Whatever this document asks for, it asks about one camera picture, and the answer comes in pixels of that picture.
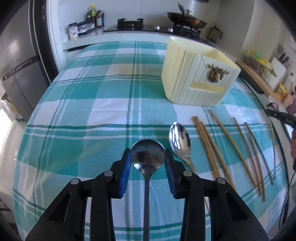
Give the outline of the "person right hand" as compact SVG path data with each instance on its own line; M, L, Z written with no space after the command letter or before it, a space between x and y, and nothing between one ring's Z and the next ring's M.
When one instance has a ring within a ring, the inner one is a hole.
M296 158L296 129L294 129L292 132L290 147L291 147L291 156L293 159L295 159Z

